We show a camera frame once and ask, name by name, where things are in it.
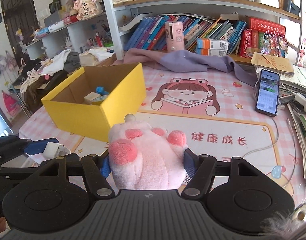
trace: pink pencil holder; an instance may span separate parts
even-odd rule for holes
[[[172,21],[165,23],[167,52],[185,49],[183,23],[180,21]]]

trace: stack of paper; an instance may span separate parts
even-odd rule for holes
[[[260,78],[260,73],[262,69],[263,68],[260,67],[256,68],[256,75],[258,78]],[[285,85],[289,90],[293,91],[294,93],[300,92],[302,94],[306,94],[306,68],[293,65],[293,69],[293,77],[278,73],[280,75],[280,83]],[[280,86],[280,90],[285,92],[286,94],[290,94],[290,92],[288,92],[288,90],[285,89],[283,86]]]
[[[299,138],[301,150],[302,150],[302,157],[303,157],[303,169],[304,169],[304,178],[306,179],[306,115],[305,114],[299,114],[295,110],[291,108],[289,104],[287,104],[287,107],[290,110],[293,123],[295,126],[297,137]]]
[[[274,71],[287,76],[294,76],[294,68],[288,58],[274,57],[262,53],[254,53],[251,64],[255,67]]]

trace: cartoon open book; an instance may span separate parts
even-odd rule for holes
[[[182,104],[181,101],[171,101],[165,98],[161,98],[161,101],[163,105],[160,111],[181,114],[205,114],[206,107],[213,105],[213,100],[194,102],[191,105],[187,103]]]

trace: cartoon girl's face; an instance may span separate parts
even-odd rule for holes
[[[168,95],[172,98],[179,99],[179,100],[188,100],[188,101],[196,101],[196,100],[205,100],[208,97],[212,96],[212,92],[208,91],[194,91],[194,90],[163,90],[164,95]]]

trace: metal screw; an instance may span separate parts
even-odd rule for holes
[[[197,196],[200,194],[200,191],[197,188],[191,187],[184,190],[184,193],[188,196]]]
[[[96,191],[96,194],[102,197],[106,197],[112,194],[112,191],[109,188],[100,188]]]

